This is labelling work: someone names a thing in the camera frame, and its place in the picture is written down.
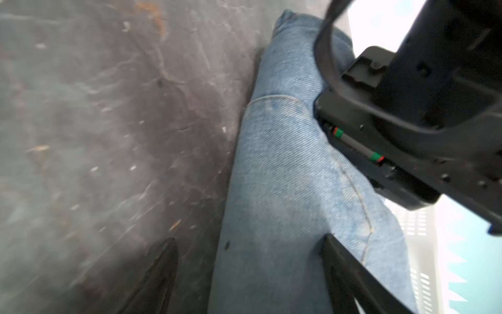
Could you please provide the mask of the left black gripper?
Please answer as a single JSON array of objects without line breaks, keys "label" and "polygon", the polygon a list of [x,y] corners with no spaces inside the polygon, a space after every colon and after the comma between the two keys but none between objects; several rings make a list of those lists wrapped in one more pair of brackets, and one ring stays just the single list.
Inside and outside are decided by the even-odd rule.
[{"label": "left black gripper", "polygon": [[396,204],[449,196],[501,234],[501,2],[426,1],[397,52],[369,47],[344,71],[332,1],[315,61],[329,88],[315,117],[339,149]]}]

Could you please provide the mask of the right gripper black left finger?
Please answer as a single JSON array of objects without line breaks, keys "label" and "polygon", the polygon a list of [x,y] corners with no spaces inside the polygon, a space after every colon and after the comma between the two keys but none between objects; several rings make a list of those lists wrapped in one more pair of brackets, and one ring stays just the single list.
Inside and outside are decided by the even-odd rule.
[{"label": "right gripper black left finger", "polygon": [[175,286],[178,261],[176,239],[165,239],[157,246],[153,260],[117,312],[166,313]]}]

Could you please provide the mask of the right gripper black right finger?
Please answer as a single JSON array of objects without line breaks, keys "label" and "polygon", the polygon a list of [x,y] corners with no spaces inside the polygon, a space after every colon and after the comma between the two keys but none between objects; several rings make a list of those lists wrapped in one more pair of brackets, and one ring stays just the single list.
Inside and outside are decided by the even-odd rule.
[{"label": "right gripper black right finger", "polygon": [[321,257],[334,313],[411,313],[338,241],[327,234]]}]

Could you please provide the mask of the blue denim long pants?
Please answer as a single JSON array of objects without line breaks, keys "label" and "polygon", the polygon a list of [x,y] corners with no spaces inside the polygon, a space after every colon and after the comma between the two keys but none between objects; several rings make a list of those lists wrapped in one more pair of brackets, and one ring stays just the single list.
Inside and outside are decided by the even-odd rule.
[{"label": "blue denim long pants", "polygon": [[314,58],[322,21],[285,10],[241,123],[209,313],[331,313],[320,248],[333,234],[410,310],[405,237],[314,116],[327,89]]}]

